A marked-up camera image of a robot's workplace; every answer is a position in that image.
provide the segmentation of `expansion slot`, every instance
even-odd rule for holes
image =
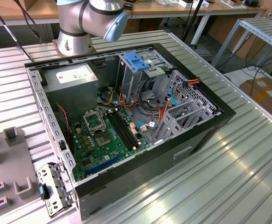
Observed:
[[[102,163],[102,164],[100,164],[100,165],[98,165],[98,166],[96,166],[96,167],[94,167],[94,168],[91,168],[91,169],[85,171],[85,176],[90,175],[90,174],[92,174],[92,173],[95,173],[95,172],[97,172],[97,171],[100,171],[101,169],[106,168],[106,167],[108,167],[109,165],[112,165],[112,164],[116,163],[117,160],[119,159],[119,157],[120,157],[121,155],[122,155],[122,154],[120,154],[120,155],[114,157],[113,159],[110,159],[109,161],[104,162],[104,163]]]
[[[126,148],[131,151],[133,149],[136,149],[138,147],[138,143],[133,137],[130,130],[126,127],[126,124],[123,122],[122,118],[115,112],[115,113],[109,113],[108,119],[113,125],[115,131],[122,139],[124,145]]]

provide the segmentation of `metal frame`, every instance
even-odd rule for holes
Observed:
[[[219,71],[164,31],[123,35],[115,43],[92,39],[100,51],[161,43],[237,114],[199,152],[81,222],[77,208],[50,219],[38,199],[0,217],[0,223],[272,222],[272,115]],[[36,61],[58,58],[53,44],[26,46]],[[0,49],[0,132],[14,124],[25,132],[35,170],[56,162],[35,106],[17,48]]]
[[[270,18],[264,17],[259,19],[238,19],[232,30],[230,31],[229,35],[227,36],[224,44],[220,48],[219,52],[217,53],[216,57],[214,58],[212,62],[212,66],[216,67],[218,62],[220,61],[221,57],[223,56],[223,53],[229,46],[230,42],[234,38],[235,34],[237,33],[238,29],[240,27],[243,27],[246,29],[245,33],[235,46],[232,52],[235,52],[244,40],[247,38],[247,35],[249,33],[252,33],[262,39],[263,41],[267,42],[268,44],[272,45],[272,20]],[[262,57],[261,60],[258,61],[258,64],[260,64],[263,61],[264,57]]]

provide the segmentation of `blue pcie slot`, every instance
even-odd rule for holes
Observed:
[[[109,165],[112,165],[113,163],[117,162],[117,160],[119,159],[119,157],[121,157],[121,155],[122,154],[119,154],[118,156],[114,157],[113,159],[110,159],[110,160],[108,160],[108,161],[106,161],[106,162],[104,162],[104,163],[102,163],[102,164],[100,164],[100,165],[98,165],[98,166],[96,166],[94,168],[91,168],[91,169],[85,171],[85,175],[86,176],[90,175],[90,174],[95,173],[95,172],[97,172],[97,171],[99,171],[99,170],[101,170],[101,169],[103,169],[103,168],[105,168],[105,167],[107,167]]]

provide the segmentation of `motherboard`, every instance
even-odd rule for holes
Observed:
[[[95,132],[94,126],[100,128]],[[86,119],[84,116],[84,119],[73,122],[71,130],[76,182],[150,147],[124,109],[106,113],[98,111],[97,115],[92,112],[86,115]]]

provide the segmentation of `ram slot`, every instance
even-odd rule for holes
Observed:
[[[133,147],[138,147],[137,141],[117,113],[108,114],[108,119],[129,151],[133,150]]]

